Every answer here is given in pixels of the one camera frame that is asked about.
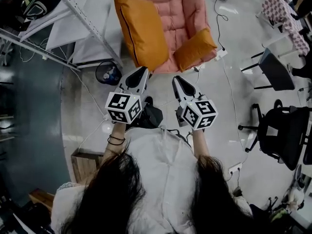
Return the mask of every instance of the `cable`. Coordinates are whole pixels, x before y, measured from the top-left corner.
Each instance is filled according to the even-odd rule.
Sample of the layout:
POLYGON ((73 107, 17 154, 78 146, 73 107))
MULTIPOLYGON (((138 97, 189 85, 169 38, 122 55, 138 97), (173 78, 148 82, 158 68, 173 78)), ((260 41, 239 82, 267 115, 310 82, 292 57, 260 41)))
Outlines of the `cable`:
MULTIPOLYGON (((217 14, 217 16, 216 16, 216 23, 217 23, 217 25, 218 25, 218 32, 219 32, 218 42, 220 43, 221 34, 220 34, 220 28, 219 28, 218 17, 222 17, 223 20, 225 20, 225 21, 228 21, 229 18, 228 18, 226 15, 219 14, 219 13, 215 10, 215 4, 216 4, 217 1, 218 1, 218 0, 215 0, 215 2, 214 2, 214 11, 215 11, 215 13, 217 14)), ((220 45, 221 45, 221 47, 222 47, 222 50, 224 51, 224 50, 225 50, 225 47, 223 47, 223 45, 222 45, 221 43, 220 43, 220 45)))
POLYGON ((238 168, 238 179, 237 179, 237 187, 239 187, 239 175, 240 175, 240 168, 238 168))
POLYGON ((228 182, 228 181, 230 181, 230 179, 233 177, 233 172, 231 172, 231 177, 228 179, 228 180, 226 180, 225 182, 228 182))
POLYGON ((61 47, 59 47, 59 48, 60 48, 60 50, 62 51, 62 53, 64 54, 65 59, 68 60, 68 59, 67 59, 67 56, 65 55, 64 51, 62 50, 62 48, 61 48, 61 47))
POLYGON ((80 150, 80 147, 83 145, 83 143, 86 142, 86 140, 87 140, 92 134, 94 134, 95 131, 100 127, 100 125, 102 125, 102 123, 105 122, 105 121, 106 121, 106 119, 102 120, 101 123, 97 126, 97 128, 95 128, 95 129, 93 130, 93 132, 90 133, 90 134, 87 136, 87 138, 85 138, 85 139, 83 140, 83 142, 80 144, 80 146, 79 146, 79 148, 78 148, 78 152, 79 152, 79 150, 80 150))
POLYGON ((33 55, 28 59, 28 60, 24 60, 23 57, 21 57, 21 46, 19 47, 19 56, 22 60, 22 62, 29 62, 35 55, 35 52, 33 53, 33 55))
POLYGON ((223 62, 223 71, 224 71, 224 73, 225 73, 225 75, 226 75, 226 78, 228 79, 228 83, 229 83, 229 86, 230 86, 230 89, 231 89, 232 101, 233 101, 233 106, 234 106, 234 111, 235 111, 235 123, 236 123, 236 130, 237 130, 238 139, 239 139, 240 145, 242 146, 242 149, 243 149, 244 153, 246 154, 246 158, 245 158, 245 160, 242 162, 242 164, 244 164, 244 163, 246 162, 247 158, 248 158, 248 153, 245 152, 245 149, 244 149, 244 147, 243 147, 242 141, 241 141, 241 139, 240 139, 240 137, 239 137, 239 131, 238 131, 238 125, 237 125, 237 113, 236 113, 236 106, 235 106, 235 101, 234 101, 234 97, 233 97, 233 90, 232 90, 232 87, 231 87, 231 84, 230 84, 230 80, 229 80, 228 74, 227 74, 226 71, 225 71, 225 62, 224 62, 224 59, 223 59, 223 58, 221 58, 221 59, 222 59, 222 62, 223 62))
POLYGON ((79 75, 72 69, 70 68, 74 73, 75 75, 78 77, 78 79, 80 80, 81 84, 86 88, 88 94, 92 97, 94 103, 96 104, 98 110, 100 111, 100 113, 102 114, 102 116, 106 119, 106 115, 102 112, 102 110, 100 109, 100 107, 98 106, 98 103, 96 102, 96 99, 94 99, 93 95, 90 93, 88 87, 83 83, 83 81, 80 79, 79 75))
POLYGON ((302 105, 301 105, 301 100, 300 100, 300 97, 299 97, 299 91, 300 91, 300 90, 297 91, 297 96, 298 96, 298 100, 299 100, 299 103, 300 103, 300 107, 302 107, 302 105))
MULTIPOLYGON (((33 43, 34 45, 36 45, 36 46, 38 46, 38 47, 41 47, 42 43, 43 43, 45 40, 47 40, 47 39, 49 39, 49 38, 44 39, 39 45, 35 44, 35 43, 34 43, 32 40, 30 40, 30 39, 29 39, 29 41, 30 41, 31 43, 33 43)), ((22 62, 29 62, 29 61, 34 57, 34 55, 35 55, 35 52, 33 53, 33 55, 32 55, 28 60, 24 60, 23 57, 21 57, 21 46, 19 47, 19 56, 20 56, 22 62)))
POLYGON ((201 70, 202 65, 204 65, 204 64, 205 64, 205 63, 202 63, 202 64, 199 66, 199 69, 198 69, 198 77, 197 77, 197 81, 196 81, 195 84, 197 84, 198 81, 199 81, 199 73, 200 73, 200 70, 201 70))
POLYGON ((188 136, 193 136, 193 133, 189 132, 189 133, 186 135, 185 138, 186 138, 187 142, 189 142, 188 136))
POLYGON ((47 37, 46 39, 44 39, 40 44, 39 44, 39 47, 41 47, 42 46, 42 44, 43 44, 43 42, 45 41, 45 40, 48 40, 49 38, 47 37))
POLYGON ((166 106, 167 104, 169 104, 169 103, 171 103, 171 102, 173 102, 173 101, 175 101, 175 100, 177 100, 177 99, 173 99, 172 101, 169 101, 169 102, 167 102, 166 104, 163 104, 163 105, 159 106, 158 108, 163 107, 163 106, 166 106))

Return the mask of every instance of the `white table leg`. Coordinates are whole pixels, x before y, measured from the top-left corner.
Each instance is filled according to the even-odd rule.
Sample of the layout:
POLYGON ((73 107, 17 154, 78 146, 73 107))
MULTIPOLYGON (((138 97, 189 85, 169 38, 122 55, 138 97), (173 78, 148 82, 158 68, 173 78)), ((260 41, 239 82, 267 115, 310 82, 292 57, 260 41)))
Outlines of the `white table leg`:
POLYGON ((272 28, 273 28, 273 29, 276 29, 276 28, 278 28, 278 27, 281 26, 281 25, 283 25, 283 23, 282 23, 282 22, 278 22, 278 23, 274 24, 274 25, 272 26, 272 28))
POLYGON ((261 11, 255 16, 256 18, 260 18, 260 16, 261 16, 261 11))
POLYGON ((278 55, 278 57, 279 57, 279 58, 282 58, 282 57, 285 57, 285 56, 288 56, 288 55, 290 55, 290 54, 297 53, 297 52, 298 52, 298 51, 297 51, 296 49, 292 49, 292 50, 290 50, 290 51, 287 51, 287 52, 285 52, 285 53, 283 53, 283 54, 278 55))
POLYGON ((262 44, 262 46, 263 46, 264 48, 266 48, 266 47, 268 47, 269 45, 271 45, 271 44, 273 44, 273 43, 275 43, 275 42, 277 42, 277 41, 279 41, 279 40, 285 38, 285 37, 288 36, 288 35, 289 35, 288 32, 282 33, 282 34, 278 35, 277 37, 273 37, 273 38, 271 38, 270 40, 264 42, 264 43, 262 44))

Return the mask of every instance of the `chair wheel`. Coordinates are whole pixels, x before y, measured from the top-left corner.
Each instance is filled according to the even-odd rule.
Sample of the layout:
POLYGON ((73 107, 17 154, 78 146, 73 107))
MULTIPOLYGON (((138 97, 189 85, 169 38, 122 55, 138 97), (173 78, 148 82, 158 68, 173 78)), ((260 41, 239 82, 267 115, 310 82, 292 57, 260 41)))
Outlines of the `chair wheel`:
POLYGON ((277 99, 275 102, 274 102, 274 108, 278 108, 278 107, 283 107, 283 103, 280 99, 277 99))

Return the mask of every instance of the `power strip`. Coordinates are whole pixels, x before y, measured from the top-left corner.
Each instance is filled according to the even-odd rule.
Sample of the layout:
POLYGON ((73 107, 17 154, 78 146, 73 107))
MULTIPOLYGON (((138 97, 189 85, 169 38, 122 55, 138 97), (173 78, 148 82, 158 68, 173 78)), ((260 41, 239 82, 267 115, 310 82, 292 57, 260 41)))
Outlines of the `power strip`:
POLYGON ((217 52, 217 55, 216 55, 216 57, 215 57, 215 61, 217 61, 217 60, 220 60, 222 57, 224 57, 225 55, 227 55, 228 54, 228 52, 226 51, 226 49, 225 50, 223 50, 223 49, 220 49, 218 52, 217 52))
POLYGON ((236 165, 230 167, 230 168, 229 168, 229 174, 232 175, 233 173, 237 172, 238 169, 239 169, 239 170, 242 170, 242 166, 243 166, 243 164, 240 162, 240 163, 238 163, 238 164, 236 164, 236 165))

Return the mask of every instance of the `white power cord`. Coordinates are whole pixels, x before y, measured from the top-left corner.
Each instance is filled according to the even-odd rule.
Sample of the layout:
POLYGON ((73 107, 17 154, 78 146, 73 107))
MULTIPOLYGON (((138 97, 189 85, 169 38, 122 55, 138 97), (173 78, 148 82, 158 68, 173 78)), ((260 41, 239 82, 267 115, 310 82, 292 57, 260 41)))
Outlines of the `white power cord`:
MULTIPOLYGON (((232 87, 231 87, 231 83, 230 83, 228 74, 227 74, 226 71, 225 71, 225 62, 224 62, 224 59, 223 59, 223 58, 221 58, 221 59, 222 59, 222 62, 223 62, 223 71, 224 71, 224 73, 225 73, 225 75, 226 75, 226 78, 228 79, 228 83, 229 83, 229 86, 230 86, 230 89, 231 89, 231 93, 232 93, 232 101, 233 101, 234 111, 235 111, 235 123, 236 123, 236 130, 237 130, 237 135, 238 135, 239 143, 240 143, 240 145, 242 146, 242 149, 243 149, 244 153, 246 153, 246 152, 245 152, 245 149, 244 149, 244 147, 243 147, 242 141, 241 141, 241 139, 240 139, 240 137, 239 137, 238 124, 237 124, 237 114, 236 114, 235 101, 234 101, 234 97, 233 97, 233 90, 232 90, 232 87)), ((244 164, 244 163, 246 162, 247 158, 248 158, 248 153, 246 153, 246 158, 245 158, 245 160, 242 162, 242 164, 244 164)))
POLYGON ((75 73, 75 75, 78 77, 79 81, 80 81, 81 84, 85 87, 85 89, 87 90, 88 94, 92 97, 92 99, 93 99, 94 103, 96 104, 96 106, 97 106, 99 112, 100 112, 100 113, 102 114, 102 116, 103 116, 103 120, 101 121, 101 123, 100 123, 100 124, 93 130, 93 132, 90 133, 90 134, 87 136, 87 138, 85 138, 85 139, 83 140, 83 142, 79 145, 79 147, 78 147, 78 152, 79 152, 79 150, 80 150, 81 146, 84 144, 84 142, 86 142, 86 140, 87 140, 92 134, 94 134, 94 133, 96 132, 96 130, 100 127, 100 125, 102 125, 103 122, 109 120, 109 117, 108 117, 108 114, 104 114, 104 113, 102 112, 102 110, 101 110, 100 107, 98 106, 98 103, 97 103, 96 99, 94 99, 93 95, 90 93, 90 91, 89 91, 88 87, 86 86, 86 84, 84 84, 83 81, 80 79, 79 75, 78 75, 72 68, 70 68, 70 69, 71 69, 71 71, 73 71, 73 72, 75 73))
MULTIPOLYGON (((201 70, 202 65, 204 65, 204 64, 205 64, 205 63, 202 63, 202 64, 199 66, 199 69, 198 69, 198 77, 197 77, 197 81, 196 81, 195 84, 197 84, 198 81, 199 81, 199 73, 200 73, 200 70, 201 70)), ((176 101, 176 100, 177 100, 177 99, 173 99, 173 100, 167 102, 166 104, 163 104, 163 105, 159 106, 158 108, 163 107, 163 106, 166 106, 166 105, 168 105, 169 103, 171 103, 171 102, 173 102, 173 101, 176 101)))
POLYGON ((80 144, 80 146, 78 147, 78 152, 79 152, 81 146, 84 144, 84 142, 86 142, 86 140, 87 140, 92 134, 94 134, 94 133, 96 132, 96 130, 100 127, 100 125, 102 125, 102 123, 105 122, 105 121, 107 121, 107 119, 102 120, 101 123, 97 126, 97 128, 95 128, 95 129, 93 130, 93 132, 90 133, 90 134, 87 136, 87 138, 85 138, 85 139, 83 140, 83 142, 82 142, 82 143, 80 144))
POLYGON ((61 48, 61 47, 59 47, 59 49, 60 49, 60 50, 62 51, 62 53, 64 54, 65 59, 66 59, 66 60, 68 60, 68 59, 67 59, 67 56, 65 55, 64 51, 62 50, 62 48, 61 48))
MULTIPOLYGON (((49 38, 44 39, 44 40, 39 44, 39 47, 41 47, 41 45, 43 44, 43 42, 44 42, 45 40, 47 40, 47 39, 49 39, 49 38)), ((28 60, 24 60, 23 57, 21 57, 21 46, 19 47, 19 56, 20 56, 22 62, 29 62, 29 61, 34 57, 34 55, 35 55, 35 52, 33 53, 33 55, 32 55, 28 60)))

